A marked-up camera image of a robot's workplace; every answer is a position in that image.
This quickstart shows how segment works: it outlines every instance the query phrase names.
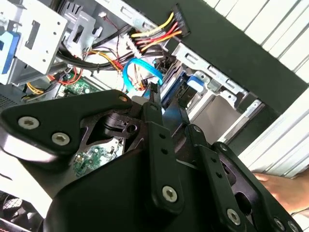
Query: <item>blue drive latch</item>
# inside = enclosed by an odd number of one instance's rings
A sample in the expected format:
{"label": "blue drive latch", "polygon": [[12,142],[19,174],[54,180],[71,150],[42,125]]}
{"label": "blue drive latch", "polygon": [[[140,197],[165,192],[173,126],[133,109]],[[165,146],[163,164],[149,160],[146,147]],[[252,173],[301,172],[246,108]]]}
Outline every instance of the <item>blue drive latch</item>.
{"label": "blue drive latch", "polygon": [[0,74],[7,74],[10,69],[20,35],[13,31],[5,31],[0,35]]}

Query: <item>hand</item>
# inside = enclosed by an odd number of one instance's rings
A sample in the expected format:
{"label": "hand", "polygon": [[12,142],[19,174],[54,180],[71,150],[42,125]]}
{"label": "hand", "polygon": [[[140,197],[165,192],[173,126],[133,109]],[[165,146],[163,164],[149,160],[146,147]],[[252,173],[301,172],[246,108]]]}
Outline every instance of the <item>hand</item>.
{"label": "hand", "polygon": [[309,207],[309,181],[297,177],[288,179],[279,176],[254,174],[264,187],[289,213]]}

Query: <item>black panel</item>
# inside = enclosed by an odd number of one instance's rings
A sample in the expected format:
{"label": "black panel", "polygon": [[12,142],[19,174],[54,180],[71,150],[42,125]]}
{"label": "black panel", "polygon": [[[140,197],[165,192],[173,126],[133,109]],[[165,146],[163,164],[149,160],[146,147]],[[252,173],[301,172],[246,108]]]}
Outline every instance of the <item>black panel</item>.
{"label": "black panel", "polygon": [[191,31],[183,42],[278,114],[308,87],[202,0],[125,1],[157,24],[162,24],[172,7],[179,3]]}

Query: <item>cable connector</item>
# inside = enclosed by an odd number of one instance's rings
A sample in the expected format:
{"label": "cable connector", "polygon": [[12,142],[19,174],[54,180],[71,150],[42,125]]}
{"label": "cable connector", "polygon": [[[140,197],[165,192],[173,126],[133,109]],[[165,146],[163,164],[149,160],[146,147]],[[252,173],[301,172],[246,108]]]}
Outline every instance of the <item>cable connector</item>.
{"label": "cable connector", "polygon": [[135,57],[141,58],[142,54],[140,53],[138,48],[135,46],[135,44],[133,43],[132,39],[130,38],[130,36],[128,34],[124,35],[124,40],[126,41],[127,45],[131,49],[131,51],[134,53]]}
{"label": "cable connector", "polygon": [[185,37],[188,34],[190,34],[190,29],[188,28],[184,16],[182,14],[182,11],[180,9],[179,3],[177,3],[173,8],[172,11],[174,12],[174,17],[178,23],[179,29],[182,31],[182,36]]}

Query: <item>yellow wire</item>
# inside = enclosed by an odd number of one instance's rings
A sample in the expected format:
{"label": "yellow wire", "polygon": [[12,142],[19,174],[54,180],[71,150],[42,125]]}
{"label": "yellow wire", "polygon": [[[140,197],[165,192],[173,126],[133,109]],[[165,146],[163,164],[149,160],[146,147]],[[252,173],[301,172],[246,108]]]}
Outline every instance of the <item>yellow wire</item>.
{"label": "yellow wire", "polygon": [[160,43],[160,42],[163,42],[163,41],[165,41],[165,40],[168,40],[169,38],[172,38],[173,36],[179,35],[179,34],[181,34],[181,33],[182,33],[182,31],[180,30],[180,31],[177,31],[177,32],[174,32],[174,33],[170,34],[169,36],[167,36],[167,37],[165,37],[165,38],[163,38],[163,39],[161,39],[161,40],[154,41],[154,42],[148,44],[147,46],[143,47],[143,49],[141,50],[141,52],[145,51],[146,49],[148,49],[149,47],[151,47],[151,46],[153,46],[153,45],[156,45],[156,44],[158,44],[158,43]]}
{"label": "yellow wire", "polygon": [[97,52],[97,51],[90,51],[90,52],[93,52],[93,53],[96,53],[96,54],[99,54],[100,56],[106,58],[108,60],[108,62],[118,71],[118,72],[121,72],[121,70],[114,64],[114,62],[112,61],[111,58],[108,57],[108,55],[102,53],[102,52]]}
{"label": "yellow wire", "polygon": [[42,94],[44,93],[43,91],[35,88],[34,86],[32,86],[32,84],[27,83],[28,88],[31,90],[31,92],[33,92],[34,94]]}
{"label": "yellow wire", "polygon": [[172,12],[169,16],[169,19],[162,25],[160,25],[159,27],[151,30],[151,31],[147,31],[147,32],[144,32],[144,33],[135,33],[135,34],[132,34],[131,37],[135,38],[135,37],[142,37],[142,36],[150,36],[154,33],[156,33],[157,31],[161,30],[162,28],[166,27],[173,19],[174,17],[174,12]]}

